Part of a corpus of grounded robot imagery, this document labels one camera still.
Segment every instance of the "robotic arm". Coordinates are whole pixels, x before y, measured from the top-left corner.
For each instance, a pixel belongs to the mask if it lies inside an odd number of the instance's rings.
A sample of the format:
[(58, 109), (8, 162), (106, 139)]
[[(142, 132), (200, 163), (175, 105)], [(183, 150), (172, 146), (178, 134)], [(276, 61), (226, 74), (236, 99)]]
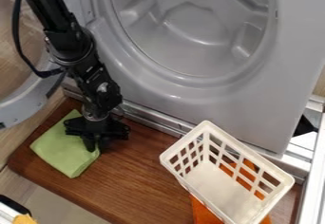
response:
[[(105, 148), (111, 140), (127, 140), (129, 127), (114, 120), (110, 111), (118, 106), (123, 97), (119, 86), (111, 79), (101, 63), (96, 44), (90, 32), (82, 28), (63, 0), (27, 0), (44, 27), (48, 52), (61, 66), (52, 71), (34, 71), (40, 77), (67, 71), (84, 94), (83, 117), (65, 121), (68, 135), (80, 136), (90, 152)], [(19, 9), (16, 0), (13, 13), (12, 34), (19, 41)], [(25, 61), (19, 43), (18, 53)]]

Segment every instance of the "wooden base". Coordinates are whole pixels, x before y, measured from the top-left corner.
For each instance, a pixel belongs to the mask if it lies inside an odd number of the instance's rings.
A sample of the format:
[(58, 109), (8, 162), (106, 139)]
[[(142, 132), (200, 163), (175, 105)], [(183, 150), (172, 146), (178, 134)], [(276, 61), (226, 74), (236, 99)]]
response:
[[(115, 141), (80, 177), (69, 179), (30, 149), (29, 145), (81, 104), (66, 100), (12, 154), (9, 167), (113, 223), (193, 223), (189, 194), (159, 163), (159, 155), (177, 139), (133, 121), (130, 140)], [(271, 212), (273, 223), (294, 223), (301, 187), (295, 187)]]

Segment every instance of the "green sponge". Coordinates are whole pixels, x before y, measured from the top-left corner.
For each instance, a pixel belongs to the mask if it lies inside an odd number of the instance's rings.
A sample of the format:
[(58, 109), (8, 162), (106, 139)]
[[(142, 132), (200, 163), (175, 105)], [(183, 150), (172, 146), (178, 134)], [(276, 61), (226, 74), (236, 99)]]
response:
[(80, 116), (77, 110), (71, 111), (30, 146), (41, 159), (70, 178), (78, 177), (100, 156), (98, 149), (88, 152), (81, 138), (66, 135), (64, 121)]

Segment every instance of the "white washing machine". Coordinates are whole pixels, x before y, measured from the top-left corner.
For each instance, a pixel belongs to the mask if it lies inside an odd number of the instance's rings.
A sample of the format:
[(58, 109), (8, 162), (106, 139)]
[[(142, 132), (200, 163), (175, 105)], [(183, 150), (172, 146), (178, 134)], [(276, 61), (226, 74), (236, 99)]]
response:
[(135, 104), (282, 153), (320, 74), (325, 0), (67, 0)]

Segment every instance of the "white plastic basket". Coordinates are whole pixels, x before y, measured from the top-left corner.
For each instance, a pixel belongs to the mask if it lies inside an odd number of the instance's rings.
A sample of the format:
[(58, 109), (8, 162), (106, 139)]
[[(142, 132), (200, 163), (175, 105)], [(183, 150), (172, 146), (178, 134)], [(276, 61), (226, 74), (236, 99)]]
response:
[(224, 223), (258, 224), (295, 183), (210, 121), (195, 127), (160, 159)]

